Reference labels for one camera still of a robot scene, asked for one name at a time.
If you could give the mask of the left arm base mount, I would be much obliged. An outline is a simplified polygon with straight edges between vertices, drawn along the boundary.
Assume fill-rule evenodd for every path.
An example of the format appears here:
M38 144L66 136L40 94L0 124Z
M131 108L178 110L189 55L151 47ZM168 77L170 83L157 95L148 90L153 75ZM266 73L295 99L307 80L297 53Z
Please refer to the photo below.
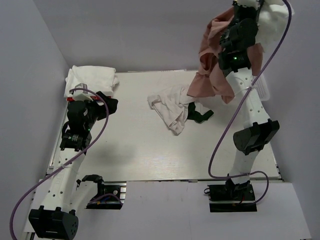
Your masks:
M88 210L120 210L127 192L125 182L102 182L97 184L95 195L86 206Z

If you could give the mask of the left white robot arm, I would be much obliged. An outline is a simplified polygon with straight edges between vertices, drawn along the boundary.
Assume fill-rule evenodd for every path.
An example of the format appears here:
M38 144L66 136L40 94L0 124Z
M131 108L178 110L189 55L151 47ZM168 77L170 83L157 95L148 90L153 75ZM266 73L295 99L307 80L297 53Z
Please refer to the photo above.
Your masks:
M87 151L96 140L91 130L97 121L108 121L117 111L118 100L95 93L99 104L89 92L78 88L73 92L73 101L67 105L66 122L61 131L58 158L54 171L46 180L50 187L42 203L31 209L28 220L40 239L73 240L79 227L79 217L90 200L105 196L106 187L99 175L77 178Z

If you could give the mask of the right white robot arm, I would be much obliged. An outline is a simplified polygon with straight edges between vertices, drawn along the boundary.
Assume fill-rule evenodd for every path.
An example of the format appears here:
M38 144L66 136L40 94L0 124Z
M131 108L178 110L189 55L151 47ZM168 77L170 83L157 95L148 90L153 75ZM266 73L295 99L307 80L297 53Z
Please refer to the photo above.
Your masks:
M278 121L270 119L257 90L252 86L253 73L248 49L256 43L262 4L262 1L233 1L233 18L219 40L222 48L218 55L219 68L234 95L241 98L239 110L243 119L243 129L233 134L237 151L225 183L226 195L233 200L248 190L250 173L258 154L280 128Z

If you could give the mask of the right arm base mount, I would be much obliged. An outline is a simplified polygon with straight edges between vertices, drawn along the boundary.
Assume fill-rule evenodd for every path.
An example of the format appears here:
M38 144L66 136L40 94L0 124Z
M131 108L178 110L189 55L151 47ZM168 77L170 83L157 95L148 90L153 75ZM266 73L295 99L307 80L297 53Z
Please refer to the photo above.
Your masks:
M253 186L231 195L224 184L208 185L203 193L209 198L211 213L250 213L257 212Z

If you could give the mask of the white green Charlie Brown t-shirt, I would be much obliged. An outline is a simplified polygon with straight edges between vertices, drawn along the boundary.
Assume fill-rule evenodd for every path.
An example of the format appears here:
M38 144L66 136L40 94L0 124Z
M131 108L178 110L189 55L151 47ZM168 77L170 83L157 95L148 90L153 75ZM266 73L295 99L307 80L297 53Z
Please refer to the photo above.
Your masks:
M176 136L181 134L187 120L201 124L209 120L214 112L203 110L202 104L195 97L187 95L189 85L179 84L148 95L149 107L163 120Z

